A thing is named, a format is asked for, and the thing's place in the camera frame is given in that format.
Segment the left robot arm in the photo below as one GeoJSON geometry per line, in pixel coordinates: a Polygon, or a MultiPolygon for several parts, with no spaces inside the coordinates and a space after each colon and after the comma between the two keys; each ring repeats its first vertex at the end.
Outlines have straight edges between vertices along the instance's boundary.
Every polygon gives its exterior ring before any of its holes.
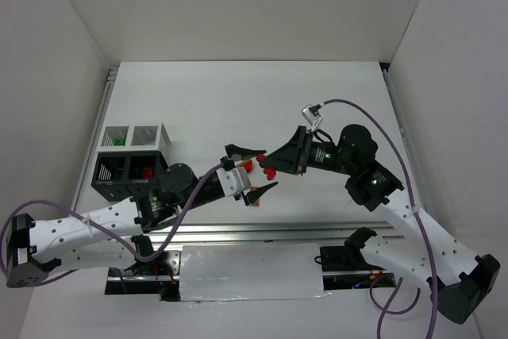
{"type": "Polygon", "coordinates": [[[186,164],[173,164],[146,191],[130,192],[120,202],[86,214],[69,210],[66,218],[35,220],[23,210],[33,205],[58,209],[60,204],[44,199],[21,204],[1,230],[7,287],[40,287],[83,268],[156,263],[190,210],[223,198],[255,204],[273,186],[252,190],[241,162],[263,151],[228,144],[225,152],[201,177],[186,164]]]}

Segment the green square lego brick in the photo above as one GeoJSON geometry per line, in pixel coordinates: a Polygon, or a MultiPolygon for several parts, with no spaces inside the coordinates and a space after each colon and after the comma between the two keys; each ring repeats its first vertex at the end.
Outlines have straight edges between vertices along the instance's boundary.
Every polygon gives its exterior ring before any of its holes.
{"type": "Polygon", "coordinates": [[[125,145],[125,138],[114,139],[113,143],[114,143],[114,146],[124,146],[125,145]]]}

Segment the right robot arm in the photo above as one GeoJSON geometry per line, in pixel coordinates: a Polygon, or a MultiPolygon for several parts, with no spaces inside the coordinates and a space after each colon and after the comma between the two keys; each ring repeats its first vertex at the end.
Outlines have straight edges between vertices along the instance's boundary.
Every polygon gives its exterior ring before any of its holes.
{"type": "Polygon", "coordinates": [[[347,125],[337,143],[315,142],[305,127],[260,161],[262,168],[302,175],[307,168],[348,177],[351,199],[392,226],[418,254],[399,250],[373,231],[359,229],[349,238],[367,264],[400,275],[437,297],[437,309],[463,324],[491,292],[500,263],[461,244],[422,208],[410,205],[402,182],[375,158],[378,145],[362,125],[347,125]]]}

